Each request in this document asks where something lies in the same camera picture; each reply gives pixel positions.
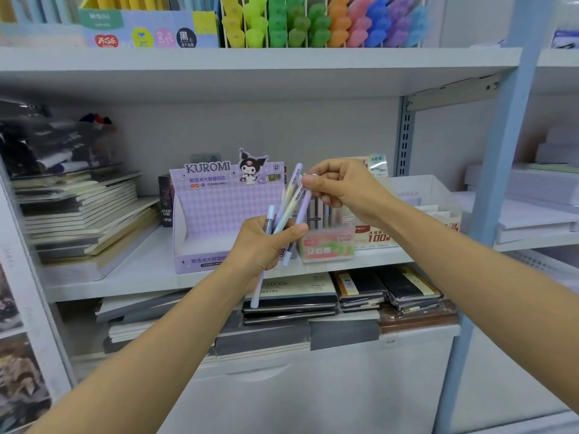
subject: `right hand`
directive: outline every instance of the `right hand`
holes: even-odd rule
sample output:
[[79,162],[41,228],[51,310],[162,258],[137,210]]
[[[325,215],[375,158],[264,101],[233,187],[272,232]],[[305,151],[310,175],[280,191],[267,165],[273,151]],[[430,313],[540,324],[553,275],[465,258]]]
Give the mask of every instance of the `right hand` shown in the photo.
[[380,214],[384,202],[395,199],[361,161],[354,159],[322,161],[302,177],[302,184],[325,204],[334,208],[346,205],[358,219],[373,227],[383,224]]

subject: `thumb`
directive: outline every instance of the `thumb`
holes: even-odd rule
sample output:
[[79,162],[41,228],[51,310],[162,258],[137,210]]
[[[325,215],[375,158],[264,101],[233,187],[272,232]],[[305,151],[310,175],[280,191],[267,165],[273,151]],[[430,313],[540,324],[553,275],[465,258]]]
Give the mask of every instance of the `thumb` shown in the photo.
[[271,236],[273,241],[273,246],[276,249],[283,247],[285,244],[291,244],[293,241],[297,241],[304,234],[308,232],[308,224],[296,224],[292,225],[290,228],[286,228],[277,234]]
[[309,190],[315,192],[327,193],[337,198],[343,196],[342,184],[339,181],[328,179],[324,176],[304,175],[302,176],[302,184]]

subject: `red label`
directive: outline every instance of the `red label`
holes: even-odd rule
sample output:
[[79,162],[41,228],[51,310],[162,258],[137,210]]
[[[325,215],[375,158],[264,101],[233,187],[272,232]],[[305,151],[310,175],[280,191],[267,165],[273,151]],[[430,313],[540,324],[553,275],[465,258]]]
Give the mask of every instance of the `red label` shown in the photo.
[[94,42],[99,47],[119,47],[119,39],[115,35],[97,35]]

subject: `purple highlighter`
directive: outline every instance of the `purple highlighter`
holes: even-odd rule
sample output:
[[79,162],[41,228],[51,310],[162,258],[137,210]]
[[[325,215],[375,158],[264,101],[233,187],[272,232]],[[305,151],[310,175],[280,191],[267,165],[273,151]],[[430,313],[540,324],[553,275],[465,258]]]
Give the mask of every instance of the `purple highlighter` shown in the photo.
[[[299,206],[298,216],[295,219],[296,224],[301,224],[303,219],[306,217],[306,213],[308,211],[308,205],[310,204],[310,199],[312,198],[312,191],[306,190],[306,194],[303,196],[302,204]],[[293,249],[297,246],[297,242],[292,242],[286,251],[286,255],[284,256],[284,260],[281,262],[283,266],[287,266],[290,262],[291,255],[293,253]]]

